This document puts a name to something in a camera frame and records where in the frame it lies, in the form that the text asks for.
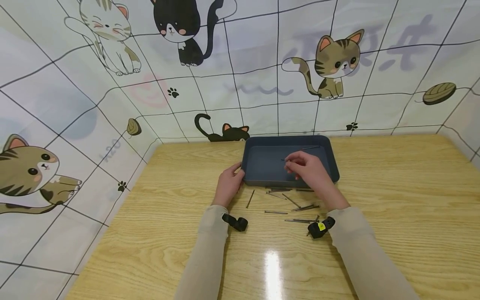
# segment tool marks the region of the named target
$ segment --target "cat face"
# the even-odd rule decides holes
[[[24,196],[38,191],[57,173],[58,157],[50,151],[29,146],[12,134],[0,153],[0,193]]]
[[[153,16],[160,34],[173,43],[183,43],[200,30],[195,0],[157,0]]]
[[[250,138],[250,135],[248,134],[248,126],[243,126],[243,127],[231,127],[230,124],[223,124],[222,128],[222,133],[223,133],[223,138],[226,141],[245,141],[248,138]]]
[[[82,0],[80,16],[90,30],[107,40],[124,41],[132,33],[127,7],[111,0]]]
[[[323,36],[317,47],[315,71],[324,78],[340,78],[352,73],[360,59],[361,29],[346,39],[332,40]]]

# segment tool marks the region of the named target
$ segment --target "sleeve cuff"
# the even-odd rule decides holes
[[[361,235],[371,234],[375,237],[372,227],[357,207],[335,209],[327,213],[327,216],[335,219],[335,225],[329,230],[334,246],[337,242]]]
[[[228,214],[228,210],[223,206],[209,206],[200,221],[198,233],[213,233],[227,238],[228,224],[222,219],[223,214]]]

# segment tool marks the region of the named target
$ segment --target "left hand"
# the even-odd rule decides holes
[[[243,176],[245,176],[245,172],[242,169],[235,173],[240,166],[241,162],[236,163],[220,174],[212,205],[220,205],[225,208],[228,207],[240,188]]]

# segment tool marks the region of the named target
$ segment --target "printed backdrop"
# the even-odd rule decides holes
[[[439,133],[480,167],[480,0],[0,7],[0,299],[63,299],[159,144]]]

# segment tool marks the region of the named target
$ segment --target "white cat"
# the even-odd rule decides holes
[[[132,31],[125,5],[111,0],[82,0],[80,16],[83,20],[65,18],[65,25],[88,38],[105,67],[117,76],[139,73],[142,64],[124,41]]]

